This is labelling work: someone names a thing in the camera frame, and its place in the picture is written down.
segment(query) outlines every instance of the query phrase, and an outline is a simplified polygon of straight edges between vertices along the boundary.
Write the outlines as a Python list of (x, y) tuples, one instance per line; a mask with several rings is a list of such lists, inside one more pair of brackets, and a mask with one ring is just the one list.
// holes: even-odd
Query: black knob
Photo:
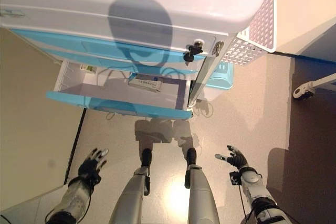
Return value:
[(193, 62), (194, 59), (195, 59), (195, 55), (198, 55), (201, 52), (203, 52), (202, 46), (199, 46), (198, 44), (189, 46), (188, 50), (189, 50), (189, 52), (186, 52), (183, 56), (183, 59), (186, 62)]

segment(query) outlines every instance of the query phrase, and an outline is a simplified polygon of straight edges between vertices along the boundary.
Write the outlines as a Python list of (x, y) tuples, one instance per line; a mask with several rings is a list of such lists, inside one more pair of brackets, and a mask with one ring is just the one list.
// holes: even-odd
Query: silver robot leg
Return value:
[(196, 150), (187, 152), (185, 187), (190, 188), (189, 224), (219, 224), (214, 196), (202, 168), (196, 165)]
[(114, 207), (109, 224), (141, 223), (143, 196), (150, 192), (149, 167), (152, 159), (150, 149), (142, 153), (142, 165), (135, 170)]

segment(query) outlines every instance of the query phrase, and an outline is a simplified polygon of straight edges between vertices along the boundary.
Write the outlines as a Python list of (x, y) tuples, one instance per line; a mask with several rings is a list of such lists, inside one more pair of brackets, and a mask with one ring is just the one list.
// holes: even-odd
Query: black cable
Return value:
[(250, 213), (248, 214), (248, 216), (247, 216), (247, 220), (245, 221), (245, 224), (246, 224), (246, 223), (248, 222), (248, 220), (250, 219), (250, 217), (251, 217), (253, 211), (254, 211), (254, 209), (252, 208), (252, 209), (251, 209), (251, 212), (250, 212)]
[(89, 208), (90, 208), (90, 205), (91, 205), (91, 195), (92, 195), (92, 192), (90, 192), (90, 198), (89, 198), (89, 205), (88, 205), (88, 208), (86, 209), (85, 214), (83, 215), (83, 217), (77, 222), (77, 224), (80, 223), (80, 222), (84, 219), (85, 215), (86, 215), (86, 214), (88, 213), (88, 211), (89, 211)]
[(291, 219), (293, 219), (296, 223), (301, 224), (298, 222), (293, 216), (289, 215), (287, 212), (285, 212), (283, 209), (279, 208), (281, 211), (283, 211), (286, 215), (288, 215)]
[(243, 206), (243, 211), (244, 211), (245, 221), (247, 222), (247, 219), (246, 219), (246, 212), (245, 212), (245, 207), (244, 207), (243, 197), (242, 197), (242, 191), (240, 190), (240, 185), (238, 185), (238, 188), (239, 188), (240, 200), (241, 200), (241, 203), (242, 203), (242, 206)]
[(4, 218), (9, 224), (12, 224), (5, 216), (0, 215), (2, 218)]
[(47, 215), (44, 217), (44, 223), (47, 224), (47, 219), (49, 217), (49, 215), (52, 213), (52, 211), (54, 211), (55, 209), (53, 208), (49, 213), (47, 213)]

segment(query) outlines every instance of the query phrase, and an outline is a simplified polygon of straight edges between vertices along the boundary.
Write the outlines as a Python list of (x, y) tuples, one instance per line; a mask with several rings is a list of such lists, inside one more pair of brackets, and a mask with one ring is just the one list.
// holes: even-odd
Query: open drawer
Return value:
[(190, 81), (163, 78), (160, 92), (128, 85), (131, 72), (97, 68), (84, 72), (80, 64), (63, 61), (54, 92), (47, 97), (88, 109), (152, 118), (188, 119)]

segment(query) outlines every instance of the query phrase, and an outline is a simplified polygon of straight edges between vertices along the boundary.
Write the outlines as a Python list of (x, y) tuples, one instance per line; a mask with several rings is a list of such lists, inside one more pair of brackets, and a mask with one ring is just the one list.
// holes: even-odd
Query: white plastic basket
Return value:
[(222, 61), (239, 65), (276, 49), (277, 0), (264, 0), (250, 26), (240, 32), (225, 52)]

